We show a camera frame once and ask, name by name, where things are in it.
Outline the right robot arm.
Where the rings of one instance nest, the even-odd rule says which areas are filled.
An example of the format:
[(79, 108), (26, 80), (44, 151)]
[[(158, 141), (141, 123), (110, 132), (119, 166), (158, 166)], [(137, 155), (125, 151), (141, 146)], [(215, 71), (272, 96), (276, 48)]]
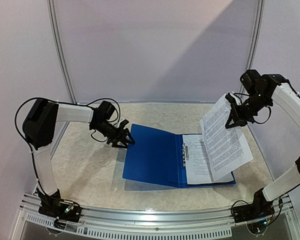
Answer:
[[(227, 129), (244, 127), (255, 123), (255, 117), (264, 108), (279, 106), (300, 131), (300, 94), (292, 87), (290, 81), (280, 74), (259, 74), (255, 69), (246, 70), (240, 77), (246, 90), (247, 99), (237, 103), (231, 94), (225, 98), (230, 104), (230, 113), (225, 124)], [(300, 156), (294, 165), (272, 183), (258, 190), (249, 206), (252, 218), (259, 218), (268, 210), (268, 203), (289, 193), (300, 186)]]

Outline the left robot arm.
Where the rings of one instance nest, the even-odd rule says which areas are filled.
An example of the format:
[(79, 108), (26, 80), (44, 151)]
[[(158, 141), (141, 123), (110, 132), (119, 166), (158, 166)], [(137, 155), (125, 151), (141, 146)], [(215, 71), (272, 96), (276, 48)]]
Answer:
[(135, 144), (130, 131), (126, 128), (128, 120), (116, 119), (114, 125), (110, 118), (121, 109), (112, 104), (109, 98), (104, 99), (98, 107), (59, 102), (43, 97), (33, 97), (34, 102), (18, 134), (30, 148), (32, 165), (37, 181), (37, 191), (41, 199), (48, 198), (45, 209), (53, 216), (64, 213), (64, 205), (59, 202), (60, 191), (55, 182), (51, 163), (51, 147), (57, 123), (87, 123), (89, 129), (101, 133), (106, 143), (113, 148), (126, 149)]

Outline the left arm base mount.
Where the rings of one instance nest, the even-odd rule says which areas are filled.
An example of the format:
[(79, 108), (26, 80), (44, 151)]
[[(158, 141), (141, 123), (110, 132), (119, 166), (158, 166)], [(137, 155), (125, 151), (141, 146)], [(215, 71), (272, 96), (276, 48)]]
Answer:
[(47, 195), (42, 193), (39, 188), (37, 188), (36, 193), (41, 201), (38, 209), (40, 214), (55, 218), (57, 220), (74, 223), (79, 222), (82, 208), (77, 202), (61, 198), (59, 190), (52, 195)]

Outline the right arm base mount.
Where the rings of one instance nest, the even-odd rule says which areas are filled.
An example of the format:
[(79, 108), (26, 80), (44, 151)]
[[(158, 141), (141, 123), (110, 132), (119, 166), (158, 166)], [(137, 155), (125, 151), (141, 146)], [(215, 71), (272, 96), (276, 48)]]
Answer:
[(279, 212), (277, 214), (275, 213), (273, 202), (274, 200), (266, 200), (261, 188), (254, 193), (252, 203), (244, 200), (234, 202), (230, 208), (230, 213), (236, 224), (252, 221), (252, 223), (246, 224), (248, 231), (253, 235), (261, 235), (266, 231), (267, 227), (278, 219), (282, 212), (282, 195), (278, 197)]

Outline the printed paper sheet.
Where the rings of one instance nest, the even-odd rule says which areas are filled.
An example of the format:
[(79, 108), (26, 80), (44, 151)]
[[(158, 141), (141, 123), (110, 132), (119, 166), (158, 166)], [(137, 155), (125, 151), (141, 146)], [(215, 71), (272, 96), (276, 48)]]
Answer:
[(185, 143), (189, 150), (189, 160), (186, 161), (185, 167), (185, 177), (188, 185), (234, 185), (236, 183), (232, 172), (218, 181), (213, 180), (202, 135), (184, 134), (182, 135), (182, 143)]
[(230, 114), (231, 105), (224, 94), (199, 121), (214, 182), (253, 160), (242, 128), (226, 128)]

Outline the blue plastic folder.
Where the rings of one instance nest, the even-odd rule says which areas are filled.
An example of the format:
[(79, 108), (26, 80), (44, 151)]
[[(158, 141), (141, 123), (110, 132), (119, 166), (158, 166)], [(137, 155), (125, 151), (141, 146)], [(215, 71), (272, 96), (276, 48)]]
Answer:
[(182, 161), (183, 134), (148, 126), (132, 124), (131, 135), (135, 145), (126, 151), (123, 175), (127, 180), (174, 187), (208, 188), (222, 185), (188, 185)]

